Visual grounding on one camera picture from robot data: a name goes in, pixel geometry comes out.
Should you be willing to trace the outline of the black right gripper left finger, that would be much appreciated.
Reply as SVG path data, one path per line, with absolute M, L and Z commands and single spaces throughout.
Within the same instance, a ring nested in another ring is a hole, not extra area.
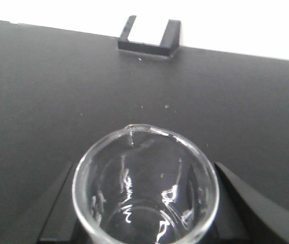
M 72 201 L 72 181 L 77 163 L 72 163 L 59 188 L 42 228 L 38 243 L 77 243 L 80 225 Z

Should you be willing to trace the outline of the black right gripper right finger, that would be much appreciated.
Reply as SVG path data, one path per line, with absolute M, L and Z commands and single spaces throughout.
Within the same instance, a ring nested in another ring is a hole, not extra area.
M 251 242 L 289 243 L 289 211 L 259 193 L 222 163 L 215 163 L 215 168 Z

